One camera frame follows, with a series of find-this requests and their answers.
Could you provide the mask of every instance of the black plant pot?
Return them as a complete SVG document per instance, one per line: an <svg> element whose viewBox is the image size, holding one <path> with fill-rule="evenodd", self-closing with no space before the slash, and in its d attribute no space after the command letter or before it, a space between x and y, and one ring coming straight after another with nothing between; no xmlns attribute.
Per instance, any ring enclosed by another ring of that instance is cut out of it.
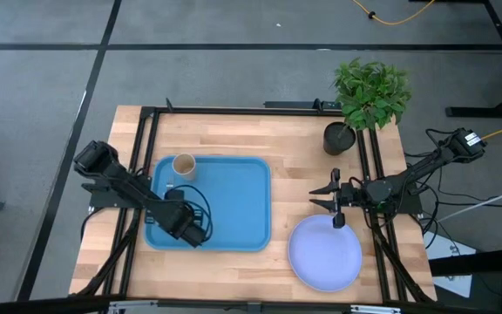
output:
<svg viewBox="0 0 502 314"><path fill-rule="evenodd" d="M349 126L344 128L343 122L332 122L327 125L322 135L322 148L327 154L336 156L348 150L356 143L356 133Z"/></svg>

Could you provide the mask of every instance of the blue tray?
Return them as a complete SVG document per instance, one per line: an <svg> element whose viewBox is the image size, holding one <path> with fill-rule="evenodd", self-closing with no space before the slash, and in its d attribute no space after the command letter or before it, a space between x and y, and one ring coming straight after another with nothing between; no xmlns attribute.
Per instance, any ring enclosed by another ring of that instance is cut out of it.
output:
<svg viewBox="0 0 502 314"><path fill-rule="evenodd" d="M173 172L174 156L163 158L154 169L151 190L163 198L166 184L198 188L210 203L214 232L198 249L258 251L270 241L270 168L256 157L195 156L197 174L185 181ZM185 199L206 209L202 198L190 188ZM155 249L193 249L175 240L146 214L145 240Z"/></svg>

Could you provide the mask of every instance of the wooden table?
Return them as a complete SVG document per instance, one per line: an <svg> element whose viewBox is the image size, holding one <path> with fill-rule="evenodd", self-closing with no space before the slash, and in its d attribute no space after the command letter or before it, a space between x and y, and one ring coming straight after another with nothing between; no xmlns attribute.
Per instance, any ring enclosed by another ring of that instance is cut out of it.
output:
<svg viewBox="0 0 502 314"><path fill-rule="evenodd" d="M139 121L140 106L119 106L109 143L119 152L119 160L129 164ZM346 223L362 246L363 264L359 277L345 290L323 293L303 284L288 263L287 244L294 226L326 209L309 202L312 189L329 182L330 170L341 176L363 178L357 145L339 156L322 150L322 132L331 117L161 114L153 150L151 172L156 163L171 154L225 154L263 158L272 173L272 236L268 246L254 253L211 251L160 251L144 240L141 222L129 297L261 300L283 302L371 303L382 302L371 231L360 208L343 208ZM146 150L150 127L146 127L141 152ZM365 137L371 154L369 136ZM397 127L378 131L385 174L405 169ZM144 154L139 155L139 167ZM371 173L375 166L370 160ZM70 292L84 288L109 256L118 210L109 208L92 217L78 253ZM408 215L394 220L401 260L424 292L436 298L420 228ZM112 292L119 290L122 260L116 269ZM394 274L387 261L390 292L397 299Z"/></svg>

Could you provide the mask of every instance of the lavender plate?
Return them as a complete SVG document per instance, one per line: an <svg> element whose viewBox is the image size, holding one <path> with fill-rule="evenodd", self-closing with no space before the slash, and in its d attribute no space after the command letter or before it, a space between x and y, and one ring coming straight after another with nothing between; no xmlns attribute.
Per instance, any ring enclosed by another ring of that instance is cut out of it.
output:
<svg viewBox="0 0 502 314"><path fill-rule="evenodd" d="M362 268L362 247L347 225L334 229L331 215L312 215L295 226L288 259L303 283L315 290L336 292L356 280Z"/></svg>

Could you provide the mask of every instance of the cup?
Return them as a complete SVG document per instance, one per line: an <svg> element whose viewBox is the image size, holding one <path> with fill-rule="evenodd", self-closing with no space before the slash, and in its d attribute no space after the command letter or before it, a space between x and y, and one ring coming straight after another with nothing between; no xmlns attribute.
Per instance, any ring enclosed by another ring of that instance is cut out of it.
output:
<svg viewBox="0 0 502 314"><path fill-rule="evenodd" d="M179 154L173 159L173 171L187 181L195 179L195 158L191 154Z"/></svg>

